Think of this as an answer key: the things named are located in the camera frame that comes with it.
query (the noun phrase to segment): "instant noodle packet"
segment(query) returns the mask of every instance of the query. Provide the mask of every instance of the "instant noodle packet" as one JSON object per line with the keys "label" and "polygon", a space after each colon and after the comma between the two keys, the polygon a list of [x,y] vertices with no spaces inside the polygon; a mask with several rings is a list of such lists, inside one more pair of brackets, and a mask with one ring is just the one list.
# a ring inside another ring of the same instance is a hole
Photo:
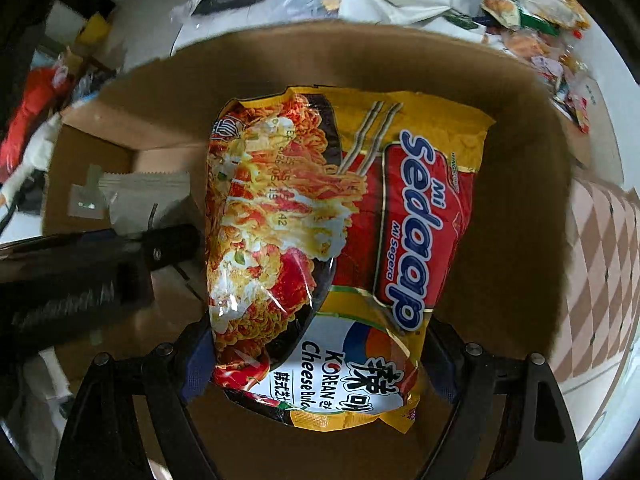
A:
{"label": "instant noodle packet", "polygon": [[289,88],[210,136],[207,286],[227,396],[300,428],[406,432],[486,131],[416,92]]}

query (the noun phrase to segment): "cardboard box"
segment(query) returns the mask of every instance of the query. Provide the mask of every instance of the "cardboard box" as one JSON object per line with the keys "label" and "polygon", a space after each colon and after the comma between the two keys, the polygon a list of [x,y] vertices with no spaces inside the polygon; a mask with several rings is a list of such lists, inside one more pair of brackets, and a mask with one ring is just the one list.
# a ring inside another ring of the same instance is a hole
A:
{"label": "cardboard box", "polygon": [[[44,232],[108,225],[106,218],[67,214],[70,188],[84,184],[89,164],[104,171],[188,170],[202,209],[209,131],[223,105],[314,84],[421,91],[497,120],[471,223],[435,313],[465,341],[496,354],[547,352],[558,325],[570,182],[559,118],[527,66],[420,30],[339,22],[246,30],[130,72],[65,118],[49,171]],[[63,368],[77,378],[97,351],[140,355],[199,316],[197,308],[165,297],[158,294],[152,319],[138,316],[104,331],[99,348],[81,341],[58,349]],[[289,428],[233,405],[213,387],[190,408],[224,476],[273,479],[334,478],[337,471],[412,478],[447,409],[427,395],[418,423],[402,435],[381,422],[331,434]]]}

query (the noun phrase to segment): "gray floor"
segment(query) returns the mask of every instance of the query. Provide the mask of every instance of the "gray floor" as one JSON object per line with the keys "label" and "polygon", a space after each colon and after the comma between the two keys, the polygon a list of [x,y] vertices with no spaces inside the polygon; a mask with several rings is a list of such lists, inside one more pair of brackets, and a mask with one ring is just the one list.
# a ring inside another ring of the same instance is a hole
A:
{"label": "gray floor", "polygon": [[188,0],[124,0],[110,17],[113,25],[96,58],[124,72],[171,55],[182,24],[171,18]]}

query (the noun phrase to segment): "metal screw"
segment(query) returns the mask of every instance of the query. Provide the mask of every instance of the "metal screw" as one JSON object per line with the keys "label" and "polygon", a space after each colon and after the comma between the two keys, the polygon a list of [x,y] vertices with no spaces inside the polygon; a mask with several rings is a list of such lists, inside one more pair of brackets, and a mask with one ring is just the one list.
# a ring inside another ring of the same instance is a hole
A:
{"label": "metal screw", "polygon": [[169,355],[174,351],[174,346],[171,343],[160,343],[156,347],[156,353],[161,356]]}
{"label": "metal screw", "polygon": [[533,352],[533,354],[531,354],[531,362],[538,366],[543,365],[545,363],[545,357],[538,352]]}
{"label": "metal screw", "polygon": [[96,357],[94,357],[94,363],[97,366],[103,366],[109,362],[109,354],[105,352],[100,352]]}
{"label": "metal screw", "polygon": [[482,353],[482,347],[478,343],[467,343],[465,351],[469,355],[479,356]]}

